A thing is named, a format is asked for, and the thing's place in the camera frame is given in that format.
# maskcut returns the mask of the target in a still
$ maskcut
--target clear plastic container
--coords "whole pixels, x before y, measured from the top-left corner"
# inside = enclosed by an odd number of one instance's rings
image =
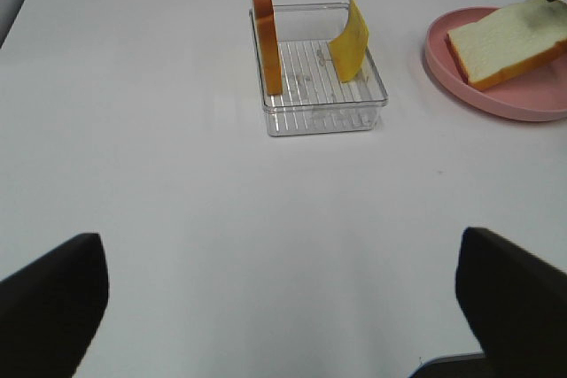
[[[348,4],[275,5],[283,93],[266,93],[253,24],[262,107],[272,136],[352,132],[374,128],[388,95],[368,49],[356,77],[341,83],[328,42],[345,28]]]

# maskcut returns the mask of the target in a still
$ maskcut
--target white bread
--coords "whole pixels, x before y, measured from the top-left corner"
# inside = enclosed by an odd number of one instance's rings
[[[488,89],[567,52],[567,4],[526,0],[448,31],[468,83]]]

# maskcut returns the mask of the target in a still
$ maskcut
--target table surface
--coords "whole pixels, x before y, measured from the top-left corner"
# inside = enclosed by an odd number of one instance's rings
[[[461,233],[567,268],[567,121],[463,104],[423,40],[515,1],[357,0],[378,127],[270,138],[249,0],[26,0],[0,50],[0,276],[102,235],[110,301],[78,377],[394,378],[478,351]]]

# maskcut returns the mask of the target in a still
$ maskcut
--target pink plate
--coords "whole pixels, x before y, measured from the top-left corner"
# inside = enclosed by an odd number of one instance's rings
[[[507,119],[551,121],[567,117],[567,55],[482,92],[462,79],[447,44],[447,31],[478,21],[494,10],[460,9],[431,24],[425,43],[425,60],[435,78],[467,104]]]

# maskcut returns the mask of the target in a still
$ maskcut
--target cheese slice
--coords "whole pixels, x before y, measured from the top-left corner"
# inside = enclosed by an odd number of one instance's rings
[[[359,72],[369,42],[369,30],[354,0],[348,0],[348,20],[343,32],[329,42],[338,78],[350,81]]]
[[[269,95],[281,95],[282,70],[276,39],[272,0],[252,0],[254,25],[260,45],[260,62]]]

